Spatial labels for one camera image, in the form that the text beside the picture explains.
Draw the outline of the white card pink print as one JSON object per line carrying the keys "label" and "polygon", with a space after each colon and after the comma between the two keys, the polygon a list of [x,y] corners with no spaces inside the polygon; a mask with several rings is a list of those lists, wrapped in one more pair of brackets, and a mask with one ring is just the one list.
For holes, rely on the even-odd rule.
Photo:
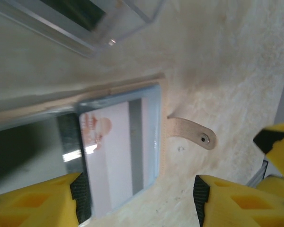
{"label": "white card pink print", "polygon": [[147,98],[139,98],[80,115],[94,217],[121,207],[155,182],[156,111]]}

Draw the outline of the dark green VIP card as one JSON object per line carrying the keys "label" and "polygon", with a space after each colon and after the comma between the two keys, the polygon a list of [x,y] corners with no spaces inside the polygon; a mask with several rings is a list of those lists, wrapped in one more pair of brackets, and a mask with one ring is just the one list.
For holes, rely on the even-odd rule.
{"label": "dark green VIP card", "polygon": [[40,0],[82,28],[92,31],[106,13],[90,0]]}

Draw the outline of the beige card holder wallet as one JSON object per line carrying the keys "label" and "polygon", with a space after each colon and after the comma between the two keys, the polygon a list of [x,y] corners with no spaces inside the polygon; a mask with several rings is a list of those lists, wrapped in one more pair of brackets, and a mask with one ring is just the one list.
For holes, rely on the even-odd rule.
{"label": "beige card holder wallet", "polygon": [[[139,98],[147,98],[157,109],[159,172],[150,187],[128,202],[149,191],[164,173],[167,138],[184,138],[207,150],[216,145],[216,135],[211,129],[184,118],[167,115],[166,97],[166,80],[163,75],[155,75],[148,79],[102,85],[81,94],[1,110],[0,194],[72,173],[85,173],[89,183],[80,115]],[[90,184],[89,190],[91,218],[86,224],[96,219],[93,216]]]}

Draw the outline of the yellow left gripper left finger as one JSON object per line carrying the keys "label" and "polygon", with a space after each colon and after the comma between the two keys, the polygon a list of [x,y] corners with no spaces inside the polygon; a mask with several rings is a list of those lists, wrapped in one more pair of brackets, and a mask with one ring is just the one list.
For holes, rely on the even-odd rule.
{"label": "yellow left gripper left finger", "polygon": [[91,218],[85,173],[0,194],[0,227],[82,227]]}

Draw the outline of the clear acrylic card box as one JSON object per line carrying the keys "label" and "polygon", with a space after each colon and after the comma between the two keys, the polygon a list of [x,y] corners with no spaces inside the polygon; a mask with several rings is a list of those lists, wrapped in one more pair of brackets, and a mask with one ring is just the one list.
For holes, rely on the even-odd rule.
{"label": "clear acrylic card box", "polygon": [[153,23],[166,0],[90,0],[106,15],[88,31],[40,0],[0,0],[0,14],[91,57]]}

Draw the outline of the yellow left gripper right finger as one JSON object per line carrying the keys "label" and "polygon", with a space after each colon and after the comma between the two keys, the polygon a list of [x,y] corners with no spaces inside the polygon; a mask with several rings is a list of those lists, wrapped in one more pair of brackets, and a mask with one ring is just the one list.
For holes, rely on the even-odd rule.
{"label": "yellow left gripper right finger", "polygon": [[196,175],[200,227],[284,227],[284,198],[210,175]]}

